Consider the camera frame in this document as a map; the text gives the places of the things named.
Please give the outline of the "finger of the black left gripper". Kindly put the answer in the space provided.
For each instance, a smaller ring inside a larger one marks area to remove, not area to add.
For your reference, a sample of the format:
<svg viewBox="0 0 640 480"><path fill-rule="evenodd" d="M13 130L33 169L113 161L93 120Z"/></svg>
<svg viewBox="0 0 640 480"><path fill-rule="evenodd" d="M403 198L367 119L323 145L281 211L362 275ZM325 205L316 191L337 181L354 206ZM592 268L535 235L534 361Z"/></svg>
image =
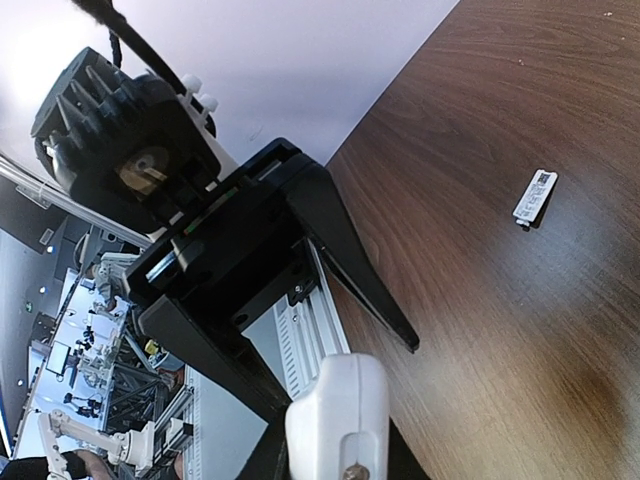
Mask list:
<svg viewBox="0 0 640 480"><path fill-rule="evenodd" d="M334 276L409 352L416 352L419 336L372 265L329 172L305 169L285 191L290 210Z"/></svg>
<svg viewBox="0 0 640 480"><path fill-rule="evenodd" d="M291 398L254 344L210 306L161 296L139 319L142 331L264 420Z"/></svg>

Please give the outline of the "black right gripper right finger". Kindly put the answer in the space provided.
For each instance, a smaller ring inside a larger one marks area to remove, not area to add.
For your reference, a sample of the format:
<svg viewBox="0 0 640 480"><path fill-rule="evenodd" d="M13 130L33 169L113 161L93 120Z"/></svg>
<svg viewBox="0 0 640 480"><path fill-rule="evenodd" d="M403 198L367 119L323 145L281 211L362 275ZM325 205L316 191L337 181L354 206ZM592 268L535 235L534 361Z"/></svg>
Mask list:
<svg viewBox="0 0 640 480"><path fill-rule="evenodd" d="M393 420L389 421L387 478L389 480L430 480Z"/></svg>

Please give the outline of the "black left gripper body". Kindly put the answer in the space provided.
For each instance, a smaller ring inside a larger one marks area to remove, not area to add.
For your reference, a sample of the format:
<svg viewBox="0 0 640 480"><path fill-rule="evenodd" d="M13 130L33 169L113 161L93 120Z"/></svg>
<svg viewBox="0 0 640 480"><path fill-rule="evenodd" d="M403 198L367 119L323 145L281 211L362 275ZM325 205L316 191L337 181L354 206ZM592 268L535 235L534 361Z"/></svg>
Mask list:
<svg viewBox="0 0 640 480"><path fill-rule="evenodd" d="M183 170L166 160L139 159L124 169L124 184L155 220L169 225L127 271L135 325L162 345L189 327L220 345L246 343L243 331L283 296L297 303L318 274L305 218L314 208L294 193L325 168L283 138L271 142L212 191L195 162Z"/></svg>

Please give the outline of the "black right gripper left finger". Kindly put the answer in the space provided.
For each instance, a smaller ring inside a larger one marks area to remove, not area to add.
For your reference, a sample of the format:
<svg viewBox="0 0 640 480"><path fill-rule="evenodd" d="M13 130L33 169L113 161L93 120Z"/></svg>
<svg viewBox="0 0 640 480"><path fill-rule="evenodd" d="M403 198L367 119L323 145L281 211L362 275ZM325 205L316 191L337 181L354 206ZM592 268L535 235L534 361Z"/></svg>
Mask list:
<svg viewBox="0 0 640 480"><path fill-rule="evenodd" d="M237 480L290 480L289 453L285 431L286 410L270 421L236 477Z"/></svg>

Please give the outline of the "white remote control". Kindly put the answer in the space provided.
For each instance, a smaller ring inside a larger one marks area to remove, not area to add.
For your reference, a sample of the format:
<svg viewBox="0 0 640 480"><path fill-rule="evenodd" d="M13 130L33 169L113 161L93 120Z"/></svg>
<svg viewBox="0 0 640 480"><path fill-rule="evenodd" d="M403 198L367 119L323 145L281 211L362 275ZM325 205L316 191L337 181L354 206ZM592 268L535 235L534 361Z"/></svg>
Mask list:
<svg viewBox="0 0 640 480"><path fill-rule="evenodd" d="M390 401L383 365L368 354L325 357L285 415L293 479L386 479Z"/></svg>

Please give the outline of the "white battery cover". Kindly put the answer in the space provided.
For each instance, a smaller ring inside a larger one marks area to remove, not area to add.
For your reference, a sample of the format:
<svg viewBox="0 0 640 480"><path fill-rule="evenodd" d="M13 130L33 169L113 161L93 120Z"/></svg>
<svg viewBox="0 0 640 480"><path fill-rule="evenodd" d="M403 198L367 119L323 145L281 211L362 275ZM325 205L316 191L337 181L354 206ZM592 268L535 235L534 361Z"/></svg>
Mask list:
<svg viewBox="0 0 640 480"><path fill-rule="evenodd" d="M512 212L518 226L530 228L535 223L557 180L553 171L538 169L534 173Z"/></svg>

